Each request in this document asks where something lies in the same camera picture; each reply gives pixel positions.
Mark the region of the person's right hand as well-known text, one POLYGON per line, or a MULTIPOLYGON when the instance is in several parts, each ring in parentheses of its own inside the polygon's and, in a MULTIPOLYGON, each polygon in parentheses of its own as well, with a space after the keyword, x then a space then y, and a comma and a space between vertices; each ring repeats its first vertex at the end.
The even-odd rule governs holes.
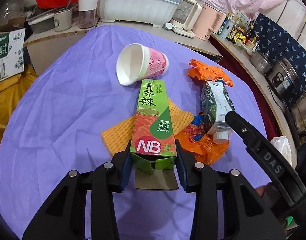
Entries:
POLYGON ((272 183, 257 187, 255 190, 268 206, 273 206, 280 198, 276 187, 272 183))

